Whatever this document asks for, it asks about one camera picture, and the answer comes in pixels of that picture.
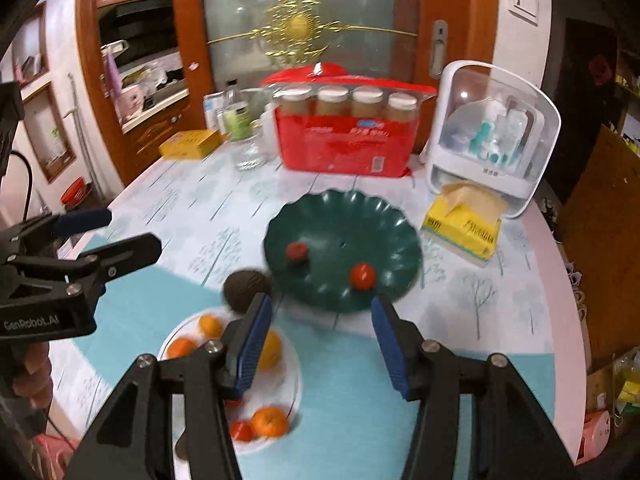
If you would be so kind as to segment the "person's left hand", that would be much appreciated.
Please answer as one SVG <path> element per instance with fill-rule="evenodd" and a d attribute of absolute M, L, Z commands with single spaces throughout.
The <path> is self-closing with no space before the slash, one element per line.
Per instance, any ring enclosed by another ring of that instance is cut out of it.
<path fill-rule="evenodd" d="M 48 408 L 53 399 L 52 364 L 49 359 L 50 344 L 31 344 L 23 358 L 24 372 L 14 379 L 13 391 L 26 398 L 34 408 Z"/>

